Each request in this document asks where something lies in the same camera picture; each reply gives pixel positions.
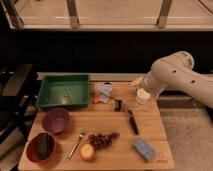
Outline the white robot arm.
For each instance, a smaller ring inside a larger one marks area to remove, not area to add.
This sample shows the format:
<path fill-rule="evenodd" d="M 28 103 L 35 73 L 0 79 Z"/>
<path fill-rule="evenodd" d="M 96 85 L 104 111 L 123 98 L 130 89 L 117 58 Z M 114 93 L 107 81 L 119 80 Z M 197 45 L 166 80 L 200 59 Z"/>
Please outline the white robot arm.
<path fill-rule="evenodd" d="M 193 97 L 213 109 L 213 77 L 193 71 L 194 58 L 186 51 L 179 51 L 157 59 L 150 71 L 131 82 L 138 92 L 143 89 L 153 98 L 171 87 Z"/>

